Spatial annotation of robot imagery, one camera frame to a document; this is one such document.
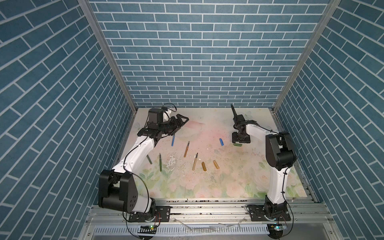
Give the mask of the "green pen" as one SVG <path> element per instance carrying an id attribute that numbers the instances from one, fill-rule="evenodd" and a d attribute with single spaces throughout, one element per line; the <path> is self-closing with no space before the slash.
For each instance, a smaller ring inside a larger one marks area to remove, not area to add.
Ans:
<path id="1" fill-rule="evenodd" d="M 163 167 L 162 167 L 162 156 L 161 156 L 161 154 L 159 154 L 159 169 L 160 169 L 160 172 L 163 171 Z"/>
<path id="2" fill-rule="evenodd" d="M 153 162 L 152 162 L 151 158 L 149 157 L 149 155 L 147 155 L 147 159 L 148 159 L 149 163 L 152 165 Z"/>

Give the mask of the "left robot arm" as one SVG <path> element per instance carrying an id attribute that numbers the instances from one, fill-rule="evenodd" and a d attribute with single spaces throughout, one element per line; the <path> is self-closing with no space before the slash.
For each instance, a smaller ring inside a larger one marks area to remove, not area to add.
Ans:
<path id="1" fill-rule="evenodd" d="M 139 195 L 134 177 L 142 179 L 138 172 L 147 155 L 157 143 L 168 136 L 174 136 L 189 118 L 176 114 L 167 107 L 148 111 L 147 122 L 139 130 L 138 138 L 129 152 L 111 169 L 103 170 L 99 176 L 100 208 L 123 213 L 139 213 L 149 218 L 156 214 L 156 202 L 150 196 Z"/>

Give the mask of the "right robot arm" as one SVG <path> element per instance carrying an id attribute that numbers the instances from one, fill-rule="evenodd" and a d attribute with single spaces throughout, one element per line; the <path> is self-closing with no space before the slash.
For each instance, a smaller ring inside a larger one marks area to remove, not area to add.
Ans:
<path id="1" fill-rule="evenodd" d="M 265 146 L 267 163 L 271 167 L 270 187 L 262 209 L 248 205 L 252 218 L 257 215 L 261 220 L 275 221 L 279 217 L 290 219 L 286 187 L 288 174 L 297 160 L 294 142 L 288 132 L 275 132 L 262 127 L 254 120 L 245 120 L 243 115 L 235 115 L 232 134 L 233 143 L 249 144 L 251 137 L 257 138 Z"/>

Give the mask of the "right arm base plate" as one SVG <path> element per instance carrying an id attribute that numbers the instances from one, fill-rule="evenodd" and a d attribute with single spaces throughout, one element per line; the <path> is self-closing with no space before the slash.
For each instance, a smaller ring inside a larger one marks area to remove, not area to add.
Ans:
<path id="1" fill-rule="evenodd" d="M 252 222 L 275 222 L 277 220 L 291 221 L 287 204 L 247 205 L 246 211 Z"/>

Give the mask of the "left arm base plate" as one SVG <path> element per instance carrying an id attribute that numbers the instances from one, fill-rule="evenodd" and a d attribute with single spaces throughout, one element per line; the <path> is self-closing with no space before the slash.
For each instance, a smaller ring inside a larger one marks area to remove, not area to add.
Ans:
<path id="1" fill-rule="evenodd" d="M 132 212 L 128 217 L 130 223 L 143 223 L 145 221 L 151 222 L 157 217 L 157 222 L 166 223 L 170 220 L 171 207 L 170 206 L 156 206 L 150 207 L 148 213 Z"/>

